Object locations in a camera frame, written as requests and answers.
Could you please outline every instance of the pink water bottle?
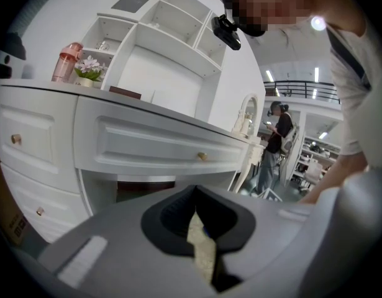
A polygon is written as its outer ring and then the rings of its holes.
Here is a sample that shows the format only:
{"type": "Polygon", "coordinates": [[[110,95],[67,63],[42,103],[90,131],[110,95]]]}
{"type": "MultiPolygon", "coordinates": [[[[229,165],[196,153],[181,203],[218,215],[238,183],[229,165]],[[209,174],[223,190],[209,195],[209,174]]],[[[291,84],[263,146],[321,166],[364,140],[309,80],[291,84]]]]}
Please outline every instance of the pink water bottle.
{"type": "Polygon", "coordinates": [[[60,53],[57,65],[55,66],[52,81],[67,83],[69,77],[79,60],[80,51],[83,49],[82,44],[74,42],[63,48],[60,53]]]}

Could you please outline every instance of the potted plant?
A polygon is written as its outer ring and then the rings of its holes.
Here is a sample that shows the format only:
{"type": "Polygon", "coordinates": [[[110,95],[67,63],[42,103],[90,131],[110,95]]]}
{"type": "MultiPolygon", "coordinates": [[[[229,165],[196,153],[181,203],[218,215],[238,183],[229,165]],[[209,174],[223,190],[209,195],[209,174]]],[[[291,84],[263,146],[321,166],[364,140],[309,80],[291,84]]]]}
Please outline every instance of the potted plant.
{"type": "Polygon", "coordinates": [[[93,82],[100,82],[98,78],[103,79],[105,77],[105,63],[102,66],[89,55],[87,59],[81,60],[75,64],[75,71],[78,77],[75,84],[87,87],[93,87],[93,82]]]}

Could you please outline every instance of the bright round light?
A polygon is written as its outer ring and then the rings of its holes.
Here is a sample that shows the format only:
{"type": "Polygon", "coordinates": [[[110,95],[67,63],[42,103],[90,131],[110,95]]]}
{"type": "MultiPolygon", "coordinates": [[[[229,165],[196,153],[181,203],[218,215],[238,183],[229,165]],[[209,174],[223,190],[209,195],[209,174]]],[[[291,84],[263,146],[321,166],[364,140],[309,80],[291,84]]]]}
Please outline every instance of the bright round light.
{"type": "Polygon", "coordinates": [[[322,31],[326,29],[325,20],[321,17],[313,17],[311,20],[311,25],[317,31],[322,31]]]}

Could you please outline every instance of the balcony railing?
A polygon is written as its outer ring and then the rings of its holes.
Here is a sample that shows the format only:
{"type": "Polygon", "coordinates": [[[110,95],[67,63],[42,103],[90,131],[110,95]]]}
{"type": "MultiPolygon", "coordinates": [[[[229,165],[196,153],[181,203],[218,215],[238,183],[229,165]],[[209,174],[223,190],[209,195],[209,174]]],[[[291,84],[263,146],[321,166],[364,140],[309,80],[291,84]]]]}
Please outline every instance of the balcony railing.
{"type": "Polygon", "coordinates": [[[341,104],[335,86],[330,83],[275,81],[264,82],[264,84],[265,96],[300,97],[341,104]]]}

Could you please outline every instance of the neck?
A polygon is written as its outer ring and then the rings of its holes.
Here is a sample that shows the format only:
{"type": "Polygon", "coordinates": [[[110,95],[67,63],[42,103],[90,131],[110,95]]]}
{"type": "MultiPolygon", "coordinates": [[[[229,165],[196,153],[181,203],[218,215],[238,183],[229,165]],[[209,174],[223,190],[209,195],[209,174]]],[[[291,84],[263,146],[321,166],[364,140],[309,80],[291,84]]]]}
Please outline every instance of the neck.
{"type": "Polygon", "coordinates": [[[359,37],[366,30],[365,16],[354,0],[311,0],[311,4],[311,14],[323,17],[335,29],[359,37]]]}

